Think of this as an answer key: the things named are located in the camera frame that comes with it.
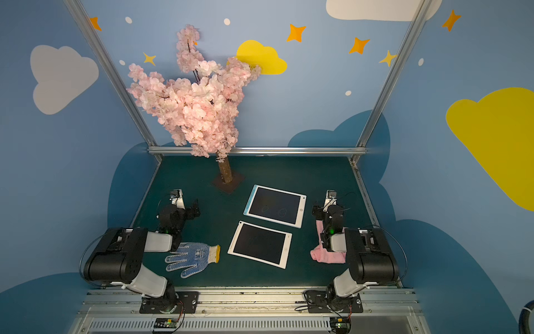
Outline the pink cloth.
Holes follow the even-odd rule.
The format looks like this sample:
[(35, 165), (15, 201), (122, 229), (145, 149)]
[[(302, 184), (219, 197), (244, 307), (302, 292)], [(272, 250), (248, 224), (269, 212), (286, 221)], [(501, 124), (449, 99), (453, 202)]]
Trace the pink cloth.
[(323, 222), (316, 220), (318, 246), (310, 251), (310, 256), (314, 261), (325, 264), (344, 264), (346, 253), (329, 252), (323, 247), (321, 233), (323, 232)]

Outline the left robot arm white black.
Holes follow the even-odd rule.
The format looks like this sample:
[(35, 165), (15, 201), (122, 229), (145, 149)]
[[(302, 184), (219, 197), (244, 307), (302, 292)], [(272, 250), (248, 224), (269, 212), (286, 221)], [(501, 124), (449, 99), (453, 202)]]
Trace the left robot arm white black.
[(199, 216), (197, 200), (190, 207), (177, 200), (160, 211), (155, 232), (141, 227), (109, 228), (85, 262), (82, 277), (89, 283), (116, 285), (140, 294), (140, 314), (195, 313), (198, 294), (177, 292), (171, 280), (143, 264), (143, 256), (178, 251), (185, 223)]

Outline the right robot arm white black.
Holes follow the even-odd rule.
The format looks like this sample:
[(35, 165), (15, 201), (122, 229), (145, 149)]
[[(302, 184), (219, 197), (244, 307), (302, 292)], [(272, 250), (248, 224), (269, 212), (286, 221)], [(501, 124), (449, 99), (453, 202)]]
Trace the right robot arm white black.
[(319, 244), (310, 251), (311, 258), (323, 264), (345, 264), (324, 291), (304, 293), (307, 304), (317, 313), (333, 310), (348, 312), (360, 300), (359, 293), (371, 286), (394, 283), (399, 266), (381, 228), (347, 228), (345, 209), (337, 204), (315, 205)]

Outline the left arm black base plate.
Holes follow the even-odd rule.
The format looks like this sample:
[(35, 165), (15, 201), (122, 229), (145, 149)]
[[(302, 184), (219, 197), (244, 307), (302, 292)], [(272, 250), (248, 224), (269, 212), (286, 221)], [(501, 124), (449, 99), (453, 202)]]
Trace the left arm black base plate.
[(196, 291), (178, 291), (175, 292), (174, 298), (143, 297), (139, 309), (140, 314), (159, 315), (159, 314), (194, 314), (198, 305), (199, 292)]

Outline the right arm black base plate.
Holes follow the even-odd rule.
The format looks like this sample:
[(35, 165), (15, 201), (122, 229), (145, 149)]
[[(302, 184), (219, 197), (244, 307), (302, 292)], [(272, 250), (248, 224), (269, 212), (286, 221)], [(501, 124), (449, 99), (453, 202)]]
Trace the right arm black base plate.
[(309, 289), (303, 292), (303, 298), (310, 313), (363, 313), (363, 303), (359, 294), (339, 297), (334, 292)]

